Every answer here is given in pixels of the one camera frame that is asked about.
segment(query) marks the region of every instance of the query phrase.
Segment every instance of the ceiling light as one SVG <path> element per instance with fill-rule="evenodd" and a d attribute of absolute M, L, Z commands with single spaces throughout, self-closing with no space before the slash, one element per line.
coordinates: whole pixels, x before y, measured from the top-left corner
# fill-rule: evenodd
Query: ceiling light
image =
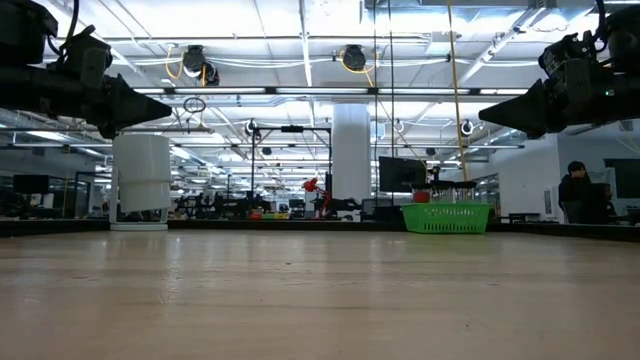
<path fill-rule="evenodd" d="M 82 151 L 82 152 L 84 152 L 86 154 L 89 154 L 89 155 L 98 156 L 98 157 L 104 157 L 104 154 L 101 154 L 101 153 L 99 153 L 99 152 L 97 152 L 95 150 L 84 149 L 84 148 L 79 148 L 78 150 L 80 150 L 80 151 Z"/>
<path fill-rule="evenodd" d="M 110 148 L 112 145 L 111 144 L 69 144 L 69 147 L 76 147 L 76 148 Z"/>
<path fill-rule="evenodd" d="M 185 160 L 189 160 L 191 159 L 191 155 L 184 149 L 181 149 L 179 147 L 172 147 L 171 148 L 171 153 L 179 158 L 185 159 Z"/>
<path fill-rule="evenodd" d="M 165 84 L 169 84 L 169 85 L 171 85 L 173 87 L 176 87 L 176 84 L 174 84 L 173 81 L 171 81 L 171 79 L 162 79 L 162 80 L 160 80 L 160 82 L 163 82 Z"/>
<path fill-rule="evenodd" d="M 67 137 L 57 134 L 55 132 L 48 131 L 27 131 L 27 134 L 41 137 L 43 139 L 54 140 L 54 141 L 66 141 Z"/>
<path fill-rule="evenodd" d="M 133 89 L 135 90 L 138 94 L 143 94 L 143 95 L 161 95 L 164 94 L 164 89 L 163 88 L 138 88 L 138 89 Z"/>
<path fill-rule="evenodd" d="M 462 133 L 462 136 L 464 137 L 468 137 L 471 134 L 473 134 L 473 123 L 469 120 L 465 120 L 465 122 L 460 125 L 460 132 Z"/>
<path fill-rule="evenodd" d="M 11 146 L 13 147 L 26 147 L 26 148 L 35 148 L 35 147 L 39 147 L 39 148 L 60 148 L 63 147 L 63 144 L 52 144 L 52 143 L 40 143 L 40 144 L 33 144 L 33 143 L 28 143 L 28 144 L 11 144 Z"/>
<path fill-rule="evenodd" d="M 468 95 L 470 92 L 469 89 L 458 89 L 459 95 Z M 391 89 L 384 88 L 380 89 L 379 94 L 381 95 L 455 95 L 455 89 L 441 88 L 441 89 L 432 89 L 432 88 L 400 88 L 400 89 Z"/>
<path fill-rule="evenodd" d="M 328 94 L 340 94 L 340 95 L 361 95 L 367 94 L 369 90 L 366 88 L 277 88 L 278 94 L 299 94 L 299 95 L 328 95 Z"/>
<path fill-rule="evenodd" d="M 264 88 L 176 88 L 176 94 L 264 94 Z"/>
<path fill-rule="evenodd" d="M 360 45 L 347 45 L 342 56 L 342 64 L 351 71 L 363 71 L 367 58 Z"/>
<path fill-rule="evenodd" d="M 524 95 L 527 89 L 482 89 L 480 95 Z"/>
<path fill-rule="evenodd" d="M 297 164 L 297 163 L 306 163 L 306 164 L 328 164 L 329 160 L 278 160 L 278 159 L 269 159 L 269 160 L 255 160 L 256 163 L 279 163 L 279 164 Z"/>

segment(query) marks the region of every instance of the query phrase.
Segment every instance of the white pillar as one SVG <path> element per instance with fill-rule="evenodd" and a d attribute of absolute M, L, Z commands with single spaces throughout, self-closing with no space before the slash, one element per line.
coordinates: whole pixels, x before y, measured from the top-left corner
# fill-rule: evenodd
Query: white pillar
<path fill-rule="evenodd" d="M 371 140 L 367 104 L 335 104 L 333 143 L 333 197 L 371 197 Z"/>

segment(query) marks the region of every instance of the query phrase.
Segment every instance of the green plastic basket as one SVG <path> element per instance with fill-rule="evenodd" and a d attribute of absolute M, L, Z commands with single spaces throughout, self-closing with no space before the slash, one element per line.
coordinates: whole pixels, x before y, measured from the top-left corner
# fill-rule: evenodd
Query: green plastic basket
<path fill-rule="evenodd" d="M 407 230 L 421 234 L 484 234 L 490 204 L 409 204 L 402 206 Z"/>

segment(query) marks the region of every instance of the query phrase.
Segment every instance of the cable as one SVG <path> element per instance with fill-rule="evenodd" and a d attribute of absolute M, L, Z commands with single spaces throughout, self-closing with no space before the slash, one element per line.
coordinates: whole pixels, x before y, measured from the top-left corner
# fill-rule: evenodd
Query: cable
<path fill-rule="evenodd" d="M 169 51 L 167 52 L 167 61 L 169 61 L 169 58 L 171 57 L 171 51 L 173 50 L 173 46 L 169 46 Z M 184 61 L 184 53 L 182 53 L 182 56 L 180 56 L 180 70 L 178 72 L 178 75 L 174 75 L 171 70 L 169 69 L 169 63 L 165 63 L 164 64 L 164 69 L 167 71 L 167 75 L 169 75 L 169 77 L 171 77 L 172 79 L 178 79 L 180 77 L 180 75 L 182 75 L 182 62 Z"/>
<path fill-rule="evenodd" d="M 376 63 L 374 65 L 378 65 L 378 60 L 377 60 L 377 54 L 378 54 L 378 34 L 376 31 L 376 4 L 378 3 L 378 1 L 374 1 L 373 2 L 373 50 L 376 52 Z M 378 69 L 376 68 L 376 71 L 373 72 L 373 85 L 374 88 L 378 87 Z M 375 94 L 375 119 L 374 122 L 376 124 L 376 141 L 374 143 L 374 147 L 373 147 L 373 159 L 374 161 L 378 161 L 378 139 L 380 138 L 379 134 L 378 134 L 378 128 L 380 127 L 378 124 L 378 92 L 376 91 Z M 376 207 L 378 207 L 378 194 L 380 193 L 379 189 L 380 189 L 380 166 L 376 166 L 375 167 L 375 171 L 376 171 L 376 188 L 375 188 L 375 199 L 376 199 Z"/>
<path fill-rule="evenodd" d="M 69 25 L 69 31 L 67 32 L 67 40 L 65 42 L 69 42 L 69 40 L 73 37 L 73 34 L 76 32 L 76 25 L 78 24 L 79 13 L 80 13 L 80 0 L 73 0 L 73 14 L 71 15 L 71 24 Z"/>
<path fill-rule="evenodd" d="M 452 1 L 447 0 L 447 12 L 449 13 L 449 45 L 451 46 L 451 62 L 452 70 L 453 70 L 453 90 L 454 97 L 456 103 L 456 127 L 457 127 L 457 135 L 458 135 L 458 149 L 460 150 L 460 161 L 462 162 L 462 175 L 464 177 L 464 181 L 468 181 L 467 177 L 467 164 L 464 159 L 464 146 L 462 144 L 462 128 L 460 123 L 460 99 L 459 99 L 459 89 L 458 89 L 458 69 L 456 66 L 456 50 L 455 44 L 453 42 L 453 10 L 452 10 Z"/>
<path fill-rule="evenodd" d="M 391 50 L 391 127 L 392 129 L 395 129 L 395 123 L 394 118 L 395 118 L 395 111 L 396 111 L 396 98 L 395 98 L 395 68 L 393 67 L 393 22 L 391 21 L 391 0 L 388 0 L 389 3 L 387 4 L 387 14 L 389 16 L 389 48 Z M 393 130 L 391 130 L 391 157 L 394 158 L 395 157 L 395 136 L 393 136 Z M 391 192 L 391 206 L 395 205 L 395 195 L 393 192 Z"/>
<path fill-rule="evenodd" d="M 598 39 L 602 40 L 602 48 L 596 50 L 596 53 L 599 54 L 607 48 L 609 44 L 609 38 L 607 34 L 605 34 L 605 32 L 607 31 L 607 10 L 604 7 L 604 0 L 596 0 L 596 6 L 598 7 L 598 29 L 596 30 L 592 41 L 593 44 L 595 44 Z"/>
<path fill-rule="evenodd" d="M 53 51 L 54 54 L 58 56 L 62 54 L 60 50 L 56 48 L 56 46 L 53 44 L 53 41 L 51 40 L 51 36 L 47 36 L 47 43 L 49 44 L 49 48 L 51 49 L 51 51 Z"/>

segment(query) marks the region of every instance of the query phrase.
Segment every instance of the man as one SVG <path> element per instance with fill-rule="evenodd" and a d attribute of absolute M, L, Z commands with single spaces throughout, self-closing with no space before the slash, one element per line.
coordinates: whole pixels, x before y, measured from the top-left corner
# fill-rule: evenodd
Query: man
<path fill-rule="evenodd" d="M 558 187 L 558 204 L 565 213 L 564 203 L 585 201 L 591 187 L 591 180 L 583 163 L 572 161 L 567 170 L 569 174 L 565 175 Z"/>

